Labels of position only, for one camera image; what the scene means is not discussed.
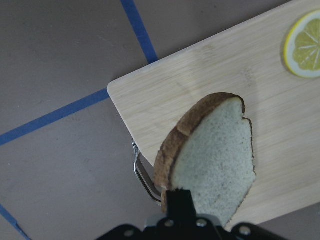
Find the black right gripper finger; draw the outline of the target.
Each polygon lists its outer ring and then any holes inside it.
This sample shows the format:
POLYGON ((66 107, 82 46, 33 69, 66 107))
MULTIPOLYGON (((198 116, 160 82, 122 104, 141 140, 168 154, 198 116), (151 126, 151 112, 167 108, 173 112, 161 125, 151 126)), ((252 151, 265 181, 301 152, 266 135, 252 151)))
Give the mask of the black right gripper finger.
POLYGON ((192 222, 197 212, 190 190, 166 191, 166 215, 170 220, 182 223, 192 222))

